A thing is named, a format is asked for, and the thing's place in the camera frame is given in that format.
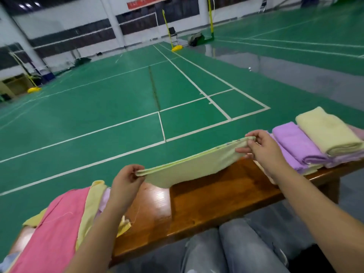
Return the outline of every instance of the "table leg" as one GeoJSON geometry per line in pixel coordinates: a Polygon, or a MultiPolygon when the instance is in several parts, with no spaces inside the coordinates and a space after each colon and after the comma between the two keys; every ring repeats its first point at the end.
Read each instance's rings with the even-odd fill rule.
{"type": "Polygon", "coordinates": [[[319,186],[319,189],[331,201],[333,201],[336,204],[339,203],[340,178],[335,178],[332,181],[319,186]]]}

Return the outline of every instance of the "person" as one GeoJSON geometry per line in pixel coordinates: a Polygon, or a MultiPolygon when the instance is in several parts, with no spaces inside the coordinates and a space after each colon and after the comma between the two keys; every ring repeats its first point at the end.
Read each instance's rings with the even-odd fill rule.
{"type": "MultiPolygon", "coordinates": [[[[255,130],[247,136],[255,136],[256,142],[249,140],[247,147],[235,151],[247,154],[246,159],[257,160],[274,179],[334,270],[338,273],[364,272],[364,225],[292,169],[266,131],[255,130]]],[[[105,210],[75,253],[66,273],[107,271],[121,218],[144,181],[144,177],[134,174],[139,169],[144,167],[129,165],[117,174],[105,210]]],[[[223,224],[218,231],[211,229],[194,236],[189,241],[182,271],[288,272],[284,263],[243,218],[223,224]],[[202,253],[203,258],[197,259],[194,255],[197,252],[200,257],[202,253]],[[206,268],[206,263],[213,265],[206,268]]]]}

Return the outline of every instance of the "forearm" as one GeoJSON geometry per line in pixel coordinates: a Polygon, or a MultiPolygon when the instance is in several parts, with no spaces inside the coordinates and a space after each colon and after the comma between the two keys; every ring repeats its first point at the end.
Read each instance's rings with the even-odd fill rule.
{"type": "Polygon", "coordinates": [[[273,175],[337,272],[364,271],[364,225],[341,210],[291,168],[273,175]]]}
{"type": "Polygon", "coordinates": [[[86,235],[66,273],[105,273],[110,262],[118,226],[126,209],[107,204],[86,235]]]}

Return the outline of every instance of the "blue denim jeans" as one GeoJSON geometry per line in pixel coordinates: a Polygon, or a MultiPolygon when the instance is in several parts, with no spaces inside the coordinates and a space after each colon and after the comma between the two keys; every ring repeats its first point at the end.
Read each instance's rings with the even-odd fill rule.
{"type": "Polygon", "coordinates": [[[289,272],[284,263],[284,254],[268,234],[238,218],[193,236],[186,245],[181,272],[289,272]]]}

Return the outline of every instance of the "chair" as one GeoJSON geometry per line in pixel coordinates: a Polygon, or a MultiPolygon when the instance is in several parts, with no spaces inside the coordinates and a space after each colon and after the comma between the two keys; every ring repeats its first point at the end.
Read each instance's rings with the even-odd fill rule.
{"type": "Polygon", "coordinates": [[[176,31],[174,30],[174,27],[169,27],[168,30],[169,30],[169,34],[171,35],[171,40],[172,40],[172,37],[173,36],[176,37],[176,40],[175,41],[172,41],[172,43],[177,43],[177,45],[179,45],[179,43],[178,43],[178,35],[177,35],[176,31]]]}
{"type": "Polygon", "coordinates": [[[267,0],[263,0],[262,5],[260,6],[260,9],[259,9],[258,13],[260,13],[261,10],[263,10],[263,13],[264,13],[266,5],[267,5],[267,0]]]}

